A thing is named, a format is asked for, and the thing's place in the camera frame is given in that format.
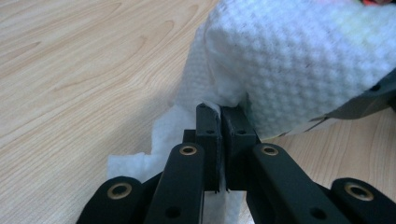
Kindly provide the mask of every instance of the paper towel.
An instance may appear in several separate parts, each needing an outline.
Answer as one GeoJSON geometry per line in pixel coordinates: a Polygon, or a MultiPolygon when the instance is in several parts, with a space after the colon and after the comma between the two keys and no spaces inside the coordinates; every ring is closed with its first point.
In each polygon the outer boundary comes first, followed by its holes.
{"type": "MultiPolygon", "coordinates": [[[[194,129],[204,102],[240,104],[261,138],[333,111],[396,67],[396,7],[352,0],[224,0],[196,32],[151,155],[110,156],[108,178],[146,181],[194,129]]],[[[204,223],[235,223],[242,194],[207,193],[204,223]]]]}

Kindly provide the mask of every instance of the wooden table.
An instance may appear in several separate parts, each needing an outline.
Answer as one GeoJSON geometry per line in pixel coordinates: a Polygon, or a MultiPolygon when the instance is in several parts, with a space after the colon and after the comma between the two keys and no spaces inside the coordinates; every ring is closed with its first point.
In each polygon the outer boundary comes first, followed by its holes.
{"type": "MultiPolygon", "coordinates": [[[[74,223],[109,154],[150,152],[194,32],[216,1],[0,1],[0,223],[74,223]]],[[[272,142],[317,182],[396,200],[396,115],[272,142]]],[[[240,223],[251,221],[243,207],[240,223]]]]}

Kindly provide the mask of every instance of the textured paper towel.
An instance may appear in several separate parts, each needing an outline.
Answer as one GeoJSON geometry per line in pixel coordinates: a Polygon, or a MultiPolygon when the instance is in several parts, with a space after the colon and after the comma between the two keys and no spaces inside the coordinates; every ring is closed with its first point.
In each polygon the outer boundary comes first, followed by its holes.
{"type": "MultiPolygon", "coordinates": [[[[220,1],[196,32],[175,105],[154,124],[151,155],[110,156],[108,177],[158,174],[201,102],[240,104],[261,138],[333,111],[396,67],[395,13],[352,0],[220,1]]],[[[241,193],[209,194],[204,223],[235,222],[241,193]]]]}

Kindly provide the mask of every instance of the metal rivet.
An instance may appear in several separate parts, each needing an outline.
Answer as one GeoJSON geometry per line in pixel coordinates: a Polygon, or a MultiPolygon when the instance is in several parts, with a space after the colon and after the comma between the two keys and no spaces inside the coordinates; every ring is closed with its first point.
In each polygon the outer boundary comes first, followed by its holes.
{"type": "Polygon", "coordinates": [[[279,151],[276,148],[264,146],[262,147],[262,153],[268,156],[276,156],[279,151]]]}
{"type": "Polygon", "coordinates": [[[370,190],[368,190],[358,184],[348,182],[348,183],[346,183],[344,189],[349,195],[351,195],[352,197],[354,197],[356,199],[366,201],[366,202],[370,202],[374,199],[374,195],[370,190]]]}
{"type": "Polygon", "coordinates": [[[107,197],[112,200],[118,200],[125,198],[128,196],[132,191],[132,186],[128,183],[117,183],[111,186],[110,189],[107,191],[107,197]]]}
{"type": "Polygon", "coordinates": [[[197,152],[197,149],[196,149],[195,147],[182,147],[182,148],[180,149],[180,153],[181,153],[182,155],[185,155],[185,156],[193,155],[193,154],[195,154],[196,152],[197,152]]]}

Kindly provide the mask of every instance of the white paper towel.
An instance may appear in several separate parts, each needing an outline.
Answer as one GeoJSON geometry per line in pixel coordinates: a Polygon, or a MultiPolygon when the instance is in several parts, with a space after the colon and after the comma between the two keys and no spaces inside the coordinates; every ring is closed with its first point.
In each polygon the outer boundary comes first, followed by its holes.
{"type": "MultiPolygon", "coordinates": [[[[175,105],[151,155],[110,156],[108,178],[164,167],[204,102],[240,104],[261,138],[291,130],[370,89],[396,67],[396,7],[352,0],[223,0],[197,30],[175,105]]],[[[204,223],[236,222],[241,193],[205,196],[204,223]]]]}

